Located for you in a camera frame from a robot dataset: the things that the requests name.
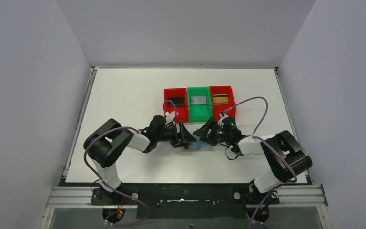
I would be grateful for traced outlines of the beige card holder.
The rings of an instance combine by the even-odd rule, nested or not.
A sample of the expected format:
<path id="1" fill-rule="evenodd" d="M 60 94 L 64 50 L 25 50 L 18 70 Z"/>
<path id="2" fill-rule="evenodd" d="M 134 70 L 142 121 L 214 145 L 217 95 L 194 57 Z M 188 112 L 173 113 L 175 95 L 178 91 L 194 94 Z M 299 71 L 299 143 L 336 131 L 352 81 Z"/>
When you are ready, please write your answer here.
<path id="1" fill-rule="evenodd" d="M 188 143 L 187 145 L 185 145 L 182 149 L 183 152 L 188 152 L 188 151 L 212 151 L 214 149 L 214 147 L 212 145 L 210 145 L 209 143 L 206 143 L 204 141 L 202 141 L 198 136 L 195 136 L 193 133 L 194 131 L 197 130 L 197 128 L 195 129 L 189 129 L 189 133 L 191 135 L 194 136 L 194 138 L 196 139 L 196 142 L 192 142 L 192 143 Z"/>

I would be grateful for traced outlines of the silver credit card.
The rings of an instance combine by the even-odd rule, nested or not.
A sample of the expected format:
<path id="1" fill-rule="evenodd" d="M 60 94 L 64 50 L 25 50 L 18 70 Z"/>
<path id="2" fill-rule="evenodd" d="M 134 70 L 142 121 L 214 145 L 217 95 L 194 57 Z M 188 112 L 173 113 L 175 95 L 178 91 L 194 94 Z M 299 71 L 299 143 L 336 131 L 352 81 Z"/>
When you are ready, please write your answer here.
<path id="1" fill-rule="evenodd" d="M 190 104 L 191 105 L 207 105 L 208 99 L 206 96 L 191 96 Z"/>

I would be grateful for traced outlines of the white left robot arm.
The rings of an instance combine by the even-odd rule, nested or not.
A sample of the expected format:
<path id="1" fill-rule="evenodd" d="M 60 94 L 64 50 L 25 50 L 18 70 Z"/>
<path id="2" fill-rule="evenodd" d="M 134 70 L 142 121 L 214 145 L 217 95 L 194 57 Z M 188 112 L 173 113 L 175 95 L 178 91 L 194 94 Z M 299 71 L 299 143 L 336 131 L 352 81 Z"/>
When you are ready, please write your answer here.
<path id="1" fill-rule="evenodd" d="M 84 161 L 93 160 L 94 167 L 88 166 L 98 176 L 103 197 L 111 204 L 121 200 L 122 184 L 116 161 L 126 148 L 149 153 L 159 142 L 169 142 L 179 148 L 195 143 L 196 138 L 189 133 L 183 122 L 178 124 L 161 115 L 153 117 L 149 126 L 143 130 L 122 126 L 115 119 L 109 119 L 92 133 L 84 142 Z"/>

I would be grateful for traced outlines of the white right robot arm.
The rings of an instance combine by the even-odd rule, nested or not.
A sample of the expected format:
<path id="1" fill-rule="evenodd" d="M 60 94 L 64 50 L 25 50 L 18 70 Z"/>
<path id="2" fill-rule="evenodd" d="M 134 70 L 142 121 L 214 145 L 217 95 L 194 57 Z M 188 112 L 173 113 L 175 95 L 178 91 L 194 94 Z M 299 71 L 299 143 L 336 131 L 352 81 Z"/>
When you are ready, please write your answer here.
<path id="1" fill-rule="evenodd" d="M 256 204 L 268 197 L 268 191 L 285 183 L 294 183 L 297 176 L 312 165 L 312 159 L 287 130 L 267 137 L 244 135 L 237 127 L 233 117 L 210 118 L 193 133 L 202 141 L 217 145 L 225 143 L 238 156 L 264 155 L 269 169 L 249 184 L 249 198 Z"/>

